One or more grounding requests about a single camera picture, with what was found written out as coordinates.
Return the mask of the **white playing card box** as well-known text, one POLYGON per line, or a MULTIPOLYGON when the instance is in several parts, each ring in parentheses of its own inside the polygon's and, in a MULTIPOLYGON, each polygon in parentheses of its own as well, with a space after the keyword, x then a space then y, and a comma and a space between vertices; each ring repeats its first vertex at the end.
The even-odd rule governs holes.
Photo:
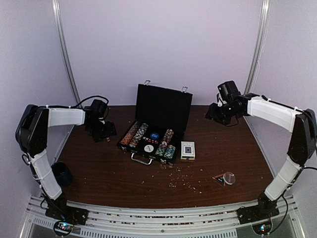
POLYGON ((195 142, 182 141, 181 142, 181 160, 193 161, 196 157, 195 142))

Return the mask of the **white dealer button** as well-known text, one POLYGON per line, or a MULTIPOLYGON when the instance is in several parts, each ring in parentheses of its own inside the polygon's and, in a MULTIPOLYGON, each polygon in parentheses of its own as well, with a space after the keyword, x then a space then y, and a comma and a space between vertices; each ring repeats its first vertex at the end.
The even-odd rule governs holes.
POLYGON ((144 151, 147 153, 152 153, 154 151, 154 146, 151 144, 148 144, 144 147, 144 151))

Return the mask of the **blue small blind button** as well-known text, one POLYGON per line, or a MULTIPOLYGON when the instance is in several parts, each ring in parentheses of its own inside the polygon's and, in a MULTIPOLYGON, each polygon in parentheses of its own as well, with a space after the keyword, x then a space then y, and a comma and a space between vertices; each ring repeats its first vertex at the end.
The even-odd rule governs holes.
POLYGON ((159 137, 160 137, 160 134, 157 133, 157 132, 154 132, 154 133, 150 134, 150 139, 152 139, 152 140, 158 140, 159 137))

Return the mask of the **black poker set case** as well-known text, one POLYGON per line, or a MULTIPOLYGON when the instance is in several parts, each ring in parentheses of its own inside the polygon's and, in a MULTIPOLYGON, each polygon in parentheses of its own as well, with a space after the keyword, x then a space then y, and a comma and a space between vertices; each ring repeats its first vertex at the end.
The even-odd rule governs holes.
POLYGON ((153 161, 158 161, 162 164, 172 166, 181 148, 181 142, 187 128, 193 98, 193 95, 186 90, 186 87, 177 91, 174 89, 151 86, 149 84, 138 85, 134 121, 129 125, 128 129, 118 141, 118 148, 122 151, 129 152, 131 154, 131 160, 135 162, 144 164, 145 161, 136 159, 137 156, 142 156, 149 160, 147 165, 150 165, 153 161), (149 127, 136 147, 133 148, 129 146, 129 144, 124 145, 120 143, 132 126, 138 125, 140 128, 143 123, 147 123, 149 127), (174 131, 174 135, 168 144, 168 146, 173 145, 176 147, 171 160, 155 154, 159 145, 162 143, 167 129, 174 131), (144 139, 150 138, 150 134, 154 132, 160 134, 157 140, 158 144, 147 143, 144 139), (144 151, 144 147, 148 144, 154 146, 152 153, 144 151))

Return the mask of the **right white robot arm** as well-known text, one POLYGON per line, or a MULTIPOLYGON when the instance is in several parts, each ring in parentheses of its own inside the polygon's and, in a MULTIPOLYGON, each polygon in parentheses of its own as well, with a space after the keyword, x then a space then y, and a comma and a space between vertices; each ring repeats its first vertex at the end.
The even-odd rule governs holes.
POLYGON ((258 198, 254 215, 264 219, 290 189, 317 148, 317 123, 310 109, 299 109, 265 96, 225 96, 212 103, 206 118, 231 126, 232 118, 247 118, 249 127, 274 170, 274 179, 258 198))

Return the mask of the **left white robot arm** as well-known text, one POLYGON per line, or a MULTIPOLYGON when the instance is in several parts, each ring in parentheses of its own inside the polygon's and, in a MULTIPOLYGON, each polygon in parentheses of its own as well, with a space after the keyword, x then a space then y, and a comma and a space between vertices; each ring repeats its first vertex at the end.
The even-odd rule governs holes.
POLYGON ((101 142, 116 135, 114 123, 106 120, 106 112, 107 105, 100 100, 94 100, 90 106, 82 109, 75 106, 29 104, 22 114, 15 139, 27 158, 25 163, 35 174, 35 180, 44 196, 54 202, 51 210, 60 220, 67 220, 71 216, 71 209, 59 201, 63 191, 48 162, 48 129, 56 126, 83 125, 94 142, 101 142))

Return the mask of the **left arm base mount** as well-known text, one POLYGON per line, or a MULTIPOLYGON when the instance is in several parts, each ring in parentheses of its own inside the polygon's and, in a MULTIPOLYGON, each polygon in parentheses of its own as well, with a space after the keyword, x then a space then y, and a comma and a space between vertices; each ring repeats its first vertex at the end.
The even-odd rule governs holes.
POLYGON ((65 221, 72 225, 85 225, 89 211, 83 208, 77 208, 67 205, 66 195, 63 192, 56 200, 50 199, 44 195, 47 202, 45 215, 56 220, 65 221))

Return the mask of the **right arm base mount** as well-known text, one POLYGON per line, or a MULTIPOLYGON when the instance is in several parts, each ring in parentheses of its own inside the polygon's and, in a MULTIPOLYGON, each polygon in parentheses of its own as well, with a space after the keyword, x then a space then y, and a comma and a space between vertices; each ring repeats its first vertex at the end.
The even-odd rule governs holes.
POLYGON ((257 205, 240 207, 236 210, 240 224, 252 223, 279 215, 277 200, 270 200, 262 192, 257 200, 257 205))

